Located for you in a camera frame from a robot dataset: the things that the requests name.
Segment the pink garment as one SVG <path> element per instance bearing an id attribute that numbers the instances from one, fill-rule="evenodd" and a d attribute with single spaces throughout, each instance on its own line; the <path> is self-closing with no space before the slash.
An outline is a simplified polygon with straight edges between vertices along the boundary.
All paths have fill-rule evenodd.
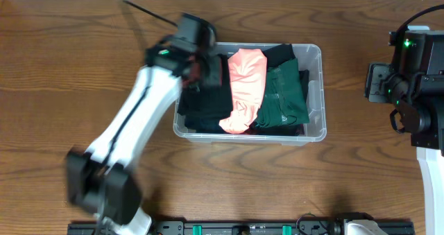
<path id="1" fill-rule="evenodd" d="M 267 57 L 260 49 L 239 49 L 228 59 L 233 110 L 219 121 L 227 133 L 245 132 L 257 118 L 266 86 Z"/>

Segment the black garment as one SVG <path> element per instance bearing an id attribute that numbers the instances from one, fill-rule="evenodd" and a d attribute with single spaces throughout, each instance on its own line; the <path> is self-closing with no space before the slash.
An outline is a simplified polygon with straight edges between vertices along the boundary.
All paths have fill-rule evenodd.
<path id="1" fill-rule="evenodd" d="M 267 71 L 269 71 L 270 68 L 277 67 L 288 60 L 296 58 L 293 52 L 293 47 L 290 44 L 281 44 L 273 48 L 267 49 L 264 51 L 264 55 L 267 57 Z M 307 101 L 309 71 L 299 70 L 299 73 L 302 83 L 302 91 L 304 94 L 304 98 Z"/>

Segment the dark green garment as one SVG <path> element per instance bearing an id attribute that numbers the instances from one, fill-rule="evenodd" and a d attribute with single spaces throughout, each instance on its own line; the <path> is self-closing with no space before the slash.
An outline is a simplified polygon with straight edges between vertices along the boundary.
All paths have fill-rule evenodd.
<path id="1" fill-rule="evenodd" d="M 258 128 L 309 123 L 296 58 L 267 71 L 264 97 L 255 122 Z"/>

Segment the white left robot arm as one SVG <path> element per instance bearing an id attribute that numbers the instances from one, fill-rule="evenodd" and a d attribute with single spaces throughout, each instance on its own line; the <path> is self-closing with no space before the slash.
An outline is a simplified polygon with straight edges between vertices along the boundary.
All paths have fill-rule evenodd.
<path id="1" fill-rule="evenodd" d="M 183 82 L 221 86 L 215 46 L 211 23 L 182 14 L 174 34 L 146 49 L 144 66 L 111 124 L 85 151 L 67 153 L 67 198 L 94 214 L 93 234 L 148 233 L 152 220 L 142 209 L 134 169 L 160 119 L 180 97 Z"/>

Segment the red plaid flannel shirt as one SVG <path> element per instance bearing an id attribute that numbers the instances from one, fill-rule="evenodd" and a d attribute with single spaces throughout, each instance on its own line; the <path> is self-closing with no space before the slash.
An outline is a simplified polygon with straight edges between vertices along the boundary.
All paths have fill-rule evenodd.
<path id="1" fill-rule="evenodd" d="M 257 127 L 255 123 L 252 123 L 244 134 L 250 135 L 271 135 L 271 136 L 291 136 L 297 137 L 305 135 L 304 125 L 281 125 L 271 128 Z"/>

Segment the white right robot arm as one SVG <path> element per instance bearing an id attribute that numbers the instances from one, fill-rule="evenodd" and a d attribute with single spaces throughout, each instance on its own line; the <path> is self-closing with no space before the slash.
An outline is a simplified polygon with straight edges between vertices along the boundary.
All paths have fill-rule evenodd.
<path id="1" fill-rule="evenodd" d="M 405 26 L 390 34 L 390 63 L 368 67 L 364 96 L 390 104 L 391 127 L 409 134 L 420 164 L 427 234 L 443 233 L 443 32 Z"/>

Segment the dark navy garment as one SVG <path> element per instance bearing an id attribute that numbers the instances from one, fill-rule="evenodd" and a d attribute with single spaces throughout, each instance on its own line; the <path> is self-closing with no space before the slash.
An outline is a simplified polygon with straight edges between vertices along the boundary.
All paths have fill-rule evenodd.
<path id="1" fill-rule="evenodd" d="M 187 116 L 185 127 L 195 130 L 197 133 L 225 134 L 224 129 L 219 125 L 219 119 L 201 119 Z"/>

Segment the black cloth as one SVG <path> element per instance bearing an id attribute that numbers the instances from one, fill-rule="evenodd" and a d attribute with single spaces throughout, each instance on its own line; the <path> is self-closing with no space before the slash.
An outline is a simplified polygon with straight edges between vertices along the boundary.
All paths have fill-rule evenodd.
<path id="1" fill-rule="evenodd" d="M 233 111 L 232 90 L 228 57 L 221 58 L 221 86 L 205 88 L 200 85 L 187 86 L 183 89 L 178 103 L 177 113 L 186 117 L 201 119 L 226 119 Z"/>

